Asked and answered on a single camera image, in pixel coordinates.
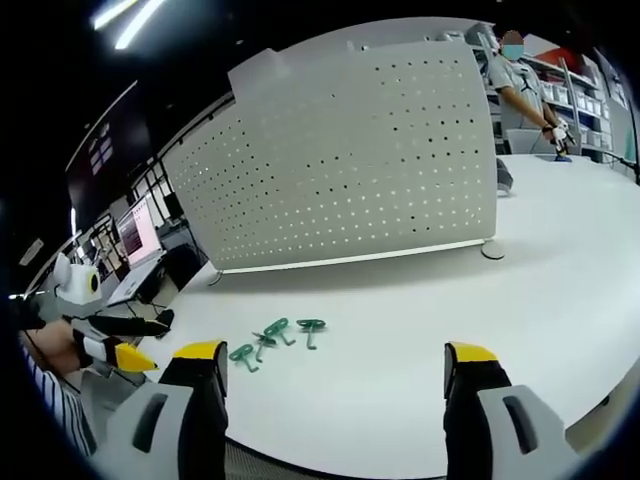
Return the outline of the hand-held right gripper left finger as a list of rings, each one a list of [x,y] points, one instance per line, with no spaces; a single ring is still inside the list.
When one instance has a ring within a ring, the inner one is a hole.
[[[140,386],[109,419],[118,458],[222,458],[228,427],[227,342],[177,350],[161,378]]]

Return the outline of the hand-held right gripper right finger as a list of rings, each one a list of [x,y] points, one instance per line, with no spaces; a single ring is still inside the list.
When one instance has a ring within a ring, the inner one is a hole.
[[[514,385],[494,353],[444,346],[443,428],[448,478],[564,478],[560,417],[529,387]]]

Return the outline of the person's left hand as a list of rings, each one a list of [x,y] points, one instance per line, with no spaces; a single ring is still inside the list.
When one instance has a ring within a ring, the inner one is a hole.
[[[73,329],[65,320],[47,323],[39,329],[26,331],[32,350],[45,367],[62,376],[77,371],[80,360],[75,348]]]

